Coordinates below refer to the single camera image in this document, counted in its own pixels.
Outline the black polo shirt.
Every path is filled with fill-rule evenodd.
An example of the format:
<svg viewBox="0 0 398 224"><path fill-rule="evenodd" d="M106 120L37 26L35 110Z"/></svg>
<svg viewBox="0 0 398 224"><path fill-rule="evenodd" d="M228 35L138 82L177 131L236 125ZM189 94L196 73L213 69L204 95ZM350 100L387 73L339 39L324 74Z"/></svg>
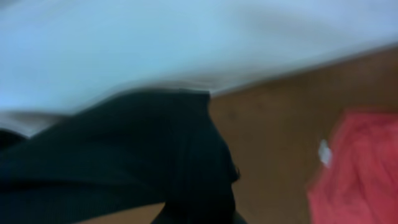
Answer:
<svg viewBox="0 0 398 224"><path fill-rule="evenodd" d="M113 98L1 150L2 223L77 223L163 203L156 223L233 223L238 180L205 91Z"/></svg>

